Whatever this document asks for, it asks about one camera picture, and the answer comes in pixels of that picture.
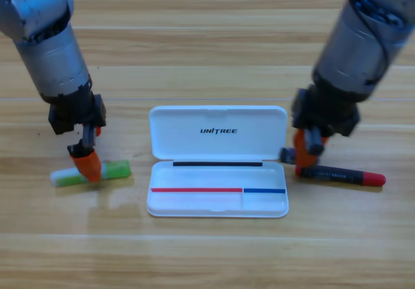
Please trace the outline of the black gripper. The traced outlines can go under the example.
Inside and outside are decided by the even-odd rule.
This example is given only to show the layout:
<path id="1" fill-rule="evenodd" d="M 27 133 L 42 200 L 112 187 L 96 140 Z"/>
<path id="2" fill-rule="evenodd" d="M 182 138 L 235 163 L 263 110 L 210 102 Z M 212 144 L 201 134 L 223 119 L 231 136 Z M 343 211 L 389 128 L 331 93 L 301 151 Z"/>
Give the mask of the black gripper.
<path id="1" fill-rule="evenodd" d="M 95 138 L 106 126 L 106 107 L 100 94 L 93 94 L 90 86 L 80 86 L 68 95 L 41 98 L 50 105 L 48 120 L 56 135 L 72 132 L 75 125 L 83 125 L 82 138 L 69 145 L 68 152 L 77 170 L 90 182 L 101 178 L 101 161 L 94 151 Z"/>
<path id="2" fill-rule="evenodd" d="M 360 121 L 357 104 L 310 85 L 299 89 L 291 105 L 296 164 L 311 167 L 318 163 L 328 138 L 336 133 L 349 136 Z"/>

